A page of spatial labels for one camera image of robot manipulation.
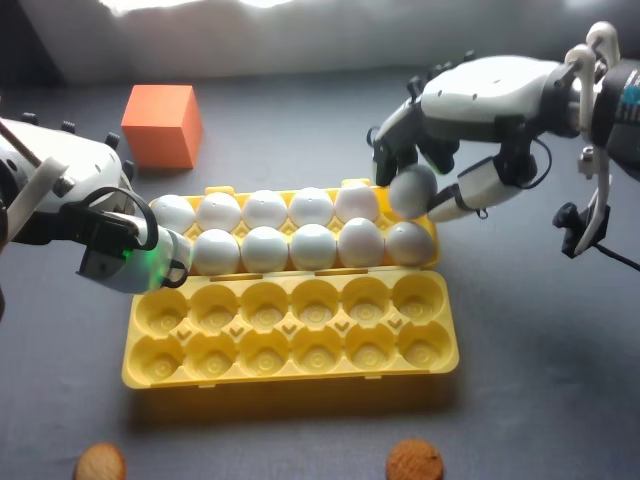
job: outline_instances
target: brown round object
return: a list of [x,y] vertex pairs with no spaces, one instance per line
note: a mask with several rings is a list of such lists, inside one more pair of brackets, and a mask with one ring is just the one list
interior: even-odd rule
[[73,480],[125,480],[127,464],[118,448],[96,443],[80,455]]
[[440,452],[428,442],[409,438],[398,443],[387,457],[387,480],[442,480]]

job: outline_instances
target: egg carton compartment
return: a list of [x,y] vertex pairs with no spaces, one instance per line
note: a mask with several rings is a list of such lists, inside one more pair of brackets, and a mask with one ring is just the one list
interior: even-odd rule
[[[374,222],[374,224],[382,232],[384,237],[386,237],[387,231],[393,225],[395,225],[398,222],[406,221],[405,219],[403,219],[403,218],[399,217],[398,215],[396,215],[391,210],[391,206],[389,204],[389,196],[388,196],[389,195],[389,190],[387,188],[381,188],[381,187],[377,187],[377,186],[371,187],[371,182],[369,181],[369,179],[347,179],[347,180],[344,180],[342,182],[342,186],[345,186],[345,185],[347,185],[349,183],[353,183],[353,182],[361,182],[361,183],[364,183],[364,184],[370,186],[371,190],[374,192],[376,198],[378,199],[380,212],[379,212],[379,216],[376,219],[376,221]],[[340,188],[326,188],[326,189],[324,189],[324,191],[329,195],[329,197],[331,198],[331,201],[335,204],[336,198],[338,196],[338,192],[340,191]],[[209,195],[209,194],[215,193],[215,192],[222,192],[222,193],[226,193],[226,194],[231,195],[238,202],[240,208],[244,207],[245,203],[247,202],[247,200],[251,196],[251,193],[235,193],[235,191],[233,190],[232,187],[224,186],[224,187],[209,187],[209,188],[205,189],[204,195],[187,196],[187,197],[184,197],[184,198],[189,202],[189,204],[192,206],[193,210],[196,211],[198,209],[198,206],[200,205],[200,202],[202,201],[202,199],[206,195]],[[296,190],[286,190],[286,191],[278,191],[278,192],[275,192],[275,193],[279,194],[282,197],[282,199],[284,200],[287,208],[289,208],[289,206],[291,204],[291,200],[293,199],[293,197],[297,193],[297,191]],[[437,238],[435,226],[429,221],[429,219],[426,216],[420,217],[418,219],[413,219],[411,221],[413,223],[416,223],[416,224],[424,227],[427,230],[427,232],[429,232],[429,234],[431,235],[431,238],[433,239],[433,243],[434,243],[434,253],[433,253],[433,255],[422,266],[423,267],[430,267],[430,266],[435,265],[438,262],[438,260],[440,259],[440,249],[439,249],[439,245],[438,245],[438,238]],[[338,217],[335,215],[335,212],[334,212],[334,216],[324,226],[327,229],[329,229],[329,231],[331,231],[337,238],[338,235],[340,234],[340,231],[344,227],[344,223],[342,221],[340,221],[340,219],[338,219]],[[282,232],[285,235],[288,244],[291,242],[291,238],[292,238],[293,234],[296,232],[296,230],[298,230],[298,227],[293,223],[293,221],[289,217],[287,217],[285,222],[279,228],[279,231]],[[251,231],[251,229],[246,225],[246,223],[244,221],[241,220],[240,223],[238,224],[238,226],[236,228],[234,228],[230,233],[236,239],[236,241],[238,242],[238,245],[241,246],[243,239],[247,236],[247,234],[250,231]],[[196,238],[198,238],[198,236],[202,232],[203,232],[203,230],[198,226],[198,224],[194,223],[184,233],[184,235],[191,242],[195,242]],[[391,265],[394,265],[394,262],[391,259],[389,253],[385,251],[384,260],[383,260],[381,266],[391,266]],[[335,263],[334,263],[332,268],[343,268],[343,267],[344,267],[344,265],[341,263],[339,257],[336,255],[336,260],[335,260]],[[291,259],[289,259],[288,262],[287,262],[287,265],[285,267],[285,271],[292,271],[292,270],[295,270],[295,266],[293,265],[293,262],[291,261]],[[242,262],[240,262],[240,264],[239,264],[237,273],[246,273],[246,270],[245,270],[244,266],[242,265]],[[193,275],[199,275],[199,272],[197,271],[197,269],[195,267],[192,267],[192,269],[190,271],[190,275],[192,275],[192,276]]]
[[445,373],[458,347],[444,279],[421,269],[191,277],[133,300],[131,388]]

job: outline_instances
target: orange cube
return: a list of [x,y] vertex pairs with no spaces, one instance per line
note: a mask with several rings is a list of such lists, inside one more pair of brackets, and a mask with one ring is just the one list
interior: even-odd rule
[[135,85],[122,131],[139,168],[193,168],[202,140],[193,87]]

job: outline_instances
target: robotic arm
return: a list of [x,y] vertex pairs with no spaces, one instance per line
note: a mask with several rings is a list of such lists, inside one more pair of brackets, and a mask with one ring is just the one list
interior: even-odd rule
[[[132,191],[133,168],[115,153],[117,135],[99,143],[75,136],[69,122],[61,131],[37,123],[33,114],[0,119],[1,247],[71,240],[86,246],[78,274],[113,290],[182,285],[190,244],[160,227]],[[133,216],[135,206],[142,218]]]
[[497,143],[498,154],[461,172],[422,211],[434,222],[480,214],[544,179],[549,169],[534,180],[537,166],[530,153],[539,135],[582,135],[590,146],[579,171],[597,176],[598,190],[582,214],[567,204],[554,219],[568,228],[563,252],[573,258],[606,233],[609,159],[640,180],[639,70],[640,62],[620,59],[617,33],[605,22],[595,24],[587,44],[572,49],[564,63],[465,56],[457,67],[430,74],[426,85],[412,79],[410,98],[375,136],[369,131],[376,183],[389,185],[417,162],[415,147],[434,170],[448,173],[460,140]]

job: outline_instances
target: gray tabletop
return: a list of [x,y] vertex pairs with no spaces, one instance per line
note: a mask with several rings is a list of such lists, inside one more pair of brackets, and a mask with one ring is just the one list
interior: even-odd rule
[[[368,176],[366,130],[404,100],[410,73],[197,84],[197,168],[141,175],[134,188],[151,200]],[[34,111],[45,126],[70,120],[101,140],[120,131],[129,92],[5,92],[0,115]],[[109,441],[134,480],[381,480],[390,448],[411,436],[441,449],[449,479],[635,478],[640,276],[597,252],[560,253],[553,214],[567,201],[585,205],[595,187],[576,174],[580,140],[545,140],[555,162],[536,190],[488,220],[439,227],[437,270],[461,355],[451,375],[128,390],[120,369],[131,299],[74,275],[79,246],[10,245],[0,257],[0,478],[69,478],[84,448]],[[458,165],[495,151],[466,144]],[[119,154],[130,157],[124,141]],[[637,260],[640,185],[613,173],[603,243]]]

